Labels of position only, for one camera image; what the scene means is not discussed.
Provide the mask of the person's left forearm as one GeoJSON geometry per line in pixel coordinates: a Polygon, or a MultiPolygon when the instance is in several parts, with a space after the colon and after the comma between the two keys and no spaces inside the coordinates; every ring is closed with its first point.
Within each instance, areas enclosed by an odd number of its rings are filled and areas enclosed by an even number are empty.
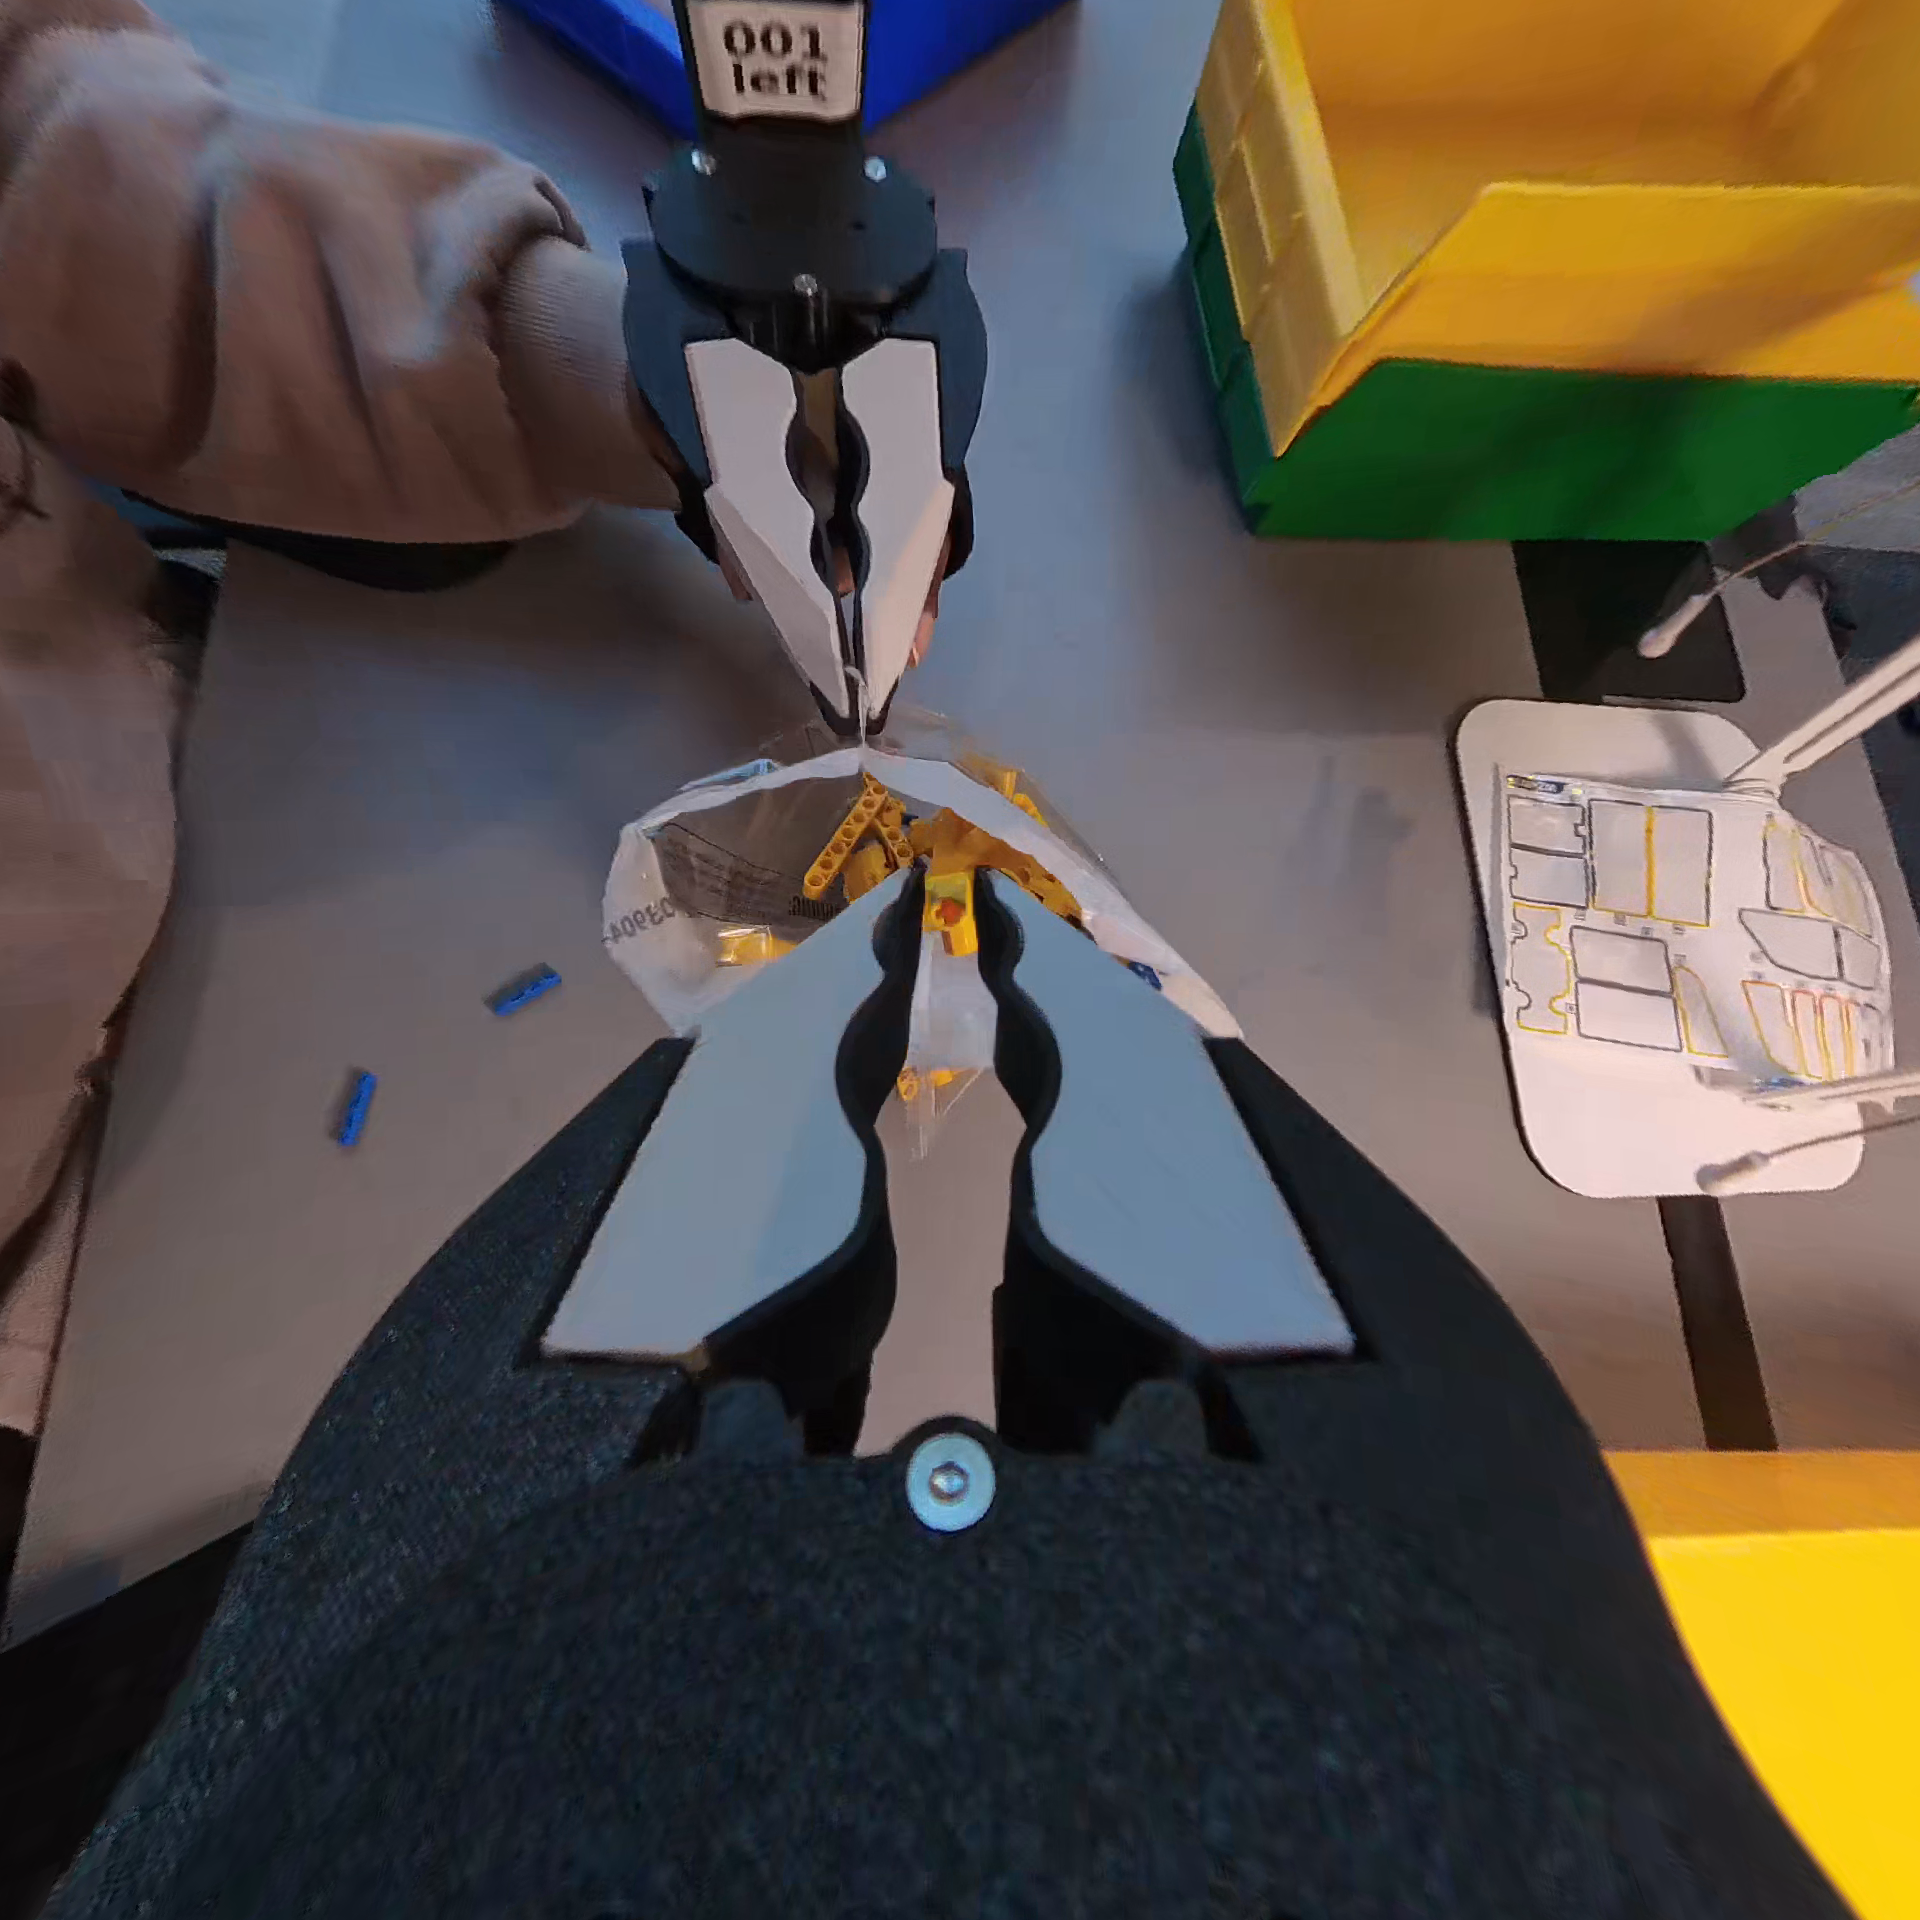
{"type": "Polygon", "coordinates": [[[624,276],[537,168],[229,88],[142,5],[5,5],[5,421],[188,516],[494,545],[668,509],[624,276]]]}

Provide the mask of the green plastic bin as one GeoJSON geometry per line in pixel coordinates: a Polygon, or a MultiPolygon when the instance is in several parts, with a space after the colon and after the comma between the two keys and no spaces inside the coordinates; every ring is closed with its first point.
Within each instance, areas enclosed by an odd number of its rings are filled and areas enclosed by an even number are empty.
{"type": "Polygon", "coordinates": [[[1270,540],[1709,543],[1915,426],[1915,384],[1389,360],[1273,449],[1190,106],[1184,300],[1242,522],[1270,540]]]}

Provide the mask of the large clear plastic bag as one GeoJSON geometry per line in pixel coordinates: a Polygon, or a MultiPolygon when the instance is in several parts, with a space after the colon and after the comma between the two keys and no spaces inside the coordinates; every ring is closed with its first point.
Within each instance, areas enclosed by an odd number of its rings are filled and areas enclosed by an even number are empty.
{"type": "MultiPolygon", "coordinates": [[[[853,807],[862,775],[894,789],[912,811],[952,807],[1038,858],[1075,891],[1085,919],[1078,933],[1202,1033],[1242,1035],[1225,1002],[1134,909],[1035,777],[923,709],[898,709],[883,735],[859,740],[810,717],[768,738],[757,757],[685,781],[622,831],[603,895],[603,944],[672,1032],[689,1033],[754,975],[851,909],[825,924],[785,915],[853,807]]],[[[995,1045],[995,1002],[976,960],[941,963],[939,972],[976,977],[960,1004],[985,1017],[984,1039],[995,1045]]],[[[990,1073],[992,1048],[973,1065],[990,1073]]],[[[947,1116],[928,1132],[905,1109],[904,1116],[923,1160],[947,1116]]]]}

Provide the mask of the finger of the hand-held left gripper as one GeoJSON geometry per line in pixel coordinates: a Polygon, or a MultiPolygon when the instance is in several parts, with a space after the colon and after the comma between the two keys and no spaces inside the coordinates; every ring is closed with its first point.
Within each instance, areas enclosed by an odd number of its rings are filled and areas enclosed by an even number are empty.
{"type": "Polygon", "coordinates": [[[925,602],[941,573],[955,483],[941,450],[939,362],[932,343],[888,338],[840,375],[848,432],[848,551],[857,730],[878,732],[915,656],[925,602]]]}
{"type": "Polygon", "coordinates": [[[840,604],[813,561],[818,522],[789,461],[798,379],[736,338],[689,343],[684,357],[710,528],[830,721],[854,723],[840,604]]]}

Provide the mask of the grey desk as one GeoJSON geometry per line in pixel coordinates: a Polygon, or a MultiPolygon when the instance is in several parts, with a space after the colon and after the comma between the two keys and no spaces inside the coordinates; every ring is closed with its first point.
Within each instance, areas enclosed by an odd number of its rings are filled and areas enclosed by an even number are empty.
{"type": "MultiPolygon", "coordinates": [[[[905,700],[1038,779],[1605,1448],[1698,1448],[1653,1204],[1553,1186],[1506,1098],[1449,740],[1539,685],[1515,565],[1260,543],[1225,488],[1170,180],[1212,15],[1070,5],[880,132],[992,331],[976,553],[905,700]]],[[[801,696],[656,515],[427,595],[229,559],[12,1642],[246,1525],[396,1289],[654,1040],[601,947],[618,832],[801,696]],[[536,964],[562,985],[492,1017],[536,964]],[[378,1093],[341,1151],[350,1068],[378,1093]]]]}

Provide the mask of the blue plastic bin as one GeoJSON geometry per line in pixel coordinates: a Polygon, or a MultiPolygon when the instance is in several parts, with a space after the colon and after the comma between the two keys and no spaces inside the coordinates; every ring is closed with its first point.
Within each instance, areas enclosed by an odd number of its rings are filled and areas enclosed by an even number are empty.
{"type": "Polygon", "coordinates": [[[876,129],[1032,31],[1056,2],[515,2],[690,139],[708,124],[876,129]]]}

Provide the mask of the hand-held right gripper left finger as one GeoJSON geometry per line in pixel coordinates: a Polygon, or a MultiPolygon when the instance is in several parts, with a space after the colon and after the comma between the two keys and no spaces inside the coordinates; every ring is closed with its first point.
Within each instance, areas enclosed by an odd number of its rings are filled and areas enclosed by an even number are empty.
{"type": "Polygon", "coordinates": [[[896,1307],[878,1116],[905,1065],[922,876],[885,880],[698,1024],[541,1333],[547,1360],[766,1384],[851,1450],[896,1307]]]}

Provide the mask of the wooden book stand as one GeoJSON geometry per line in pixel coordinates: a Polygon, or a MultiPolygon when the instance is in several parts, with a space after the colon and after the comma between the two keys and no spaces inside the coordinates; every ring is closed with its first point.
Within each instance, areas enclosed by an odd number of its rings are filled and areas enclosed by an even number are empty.
{"type": "Polygon", "coordinates": [[[1498,815],[1504,773],[1777,801],[1915,696],[1915,642],[1761,749],[1705,712],[1485,701],[1453,735],[1453,768],[1493,960],[1504,1061],[1539,1168],[1589,1197],[1821,1193],[1848,1184],[1874,1122],[1915,1095],[1915,1069],[1829,1085],[1701,1082],[1653,1063],[1521,1035],[1506,1020],[1498,815]]]}

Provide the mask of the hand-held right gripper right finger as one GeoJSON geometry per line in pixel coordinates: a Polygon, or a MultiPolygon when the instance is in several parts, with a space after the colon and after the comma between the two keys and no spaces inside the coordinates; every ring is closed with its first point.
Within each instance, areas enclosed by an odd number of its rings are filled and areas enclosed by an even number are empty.
{"type": "Polygon", "coordinates": [[[1355,1330],[1197,1023],[1008,877],[976,888],[992,1065],[1021,1122],[992,1297],[998,1439],[1090,1455],[1142,1386],[1250,1455],[1230,1372],[1355,1330]]]}

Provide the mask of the white sticker sheet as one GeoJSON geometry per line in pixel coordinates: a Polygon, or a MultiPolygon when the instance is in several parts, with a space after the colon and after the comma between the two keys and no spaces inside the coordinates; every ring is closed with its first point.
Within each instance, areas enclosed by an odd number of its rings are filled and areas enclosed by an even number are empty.
{"type": "Polygon", "coordinates": [[[1504,773],[1500,795],[1515,1033],[1707,1083],[1896,1068],[1889,931],[1853,851],[1740,791],[1504,773]]]}

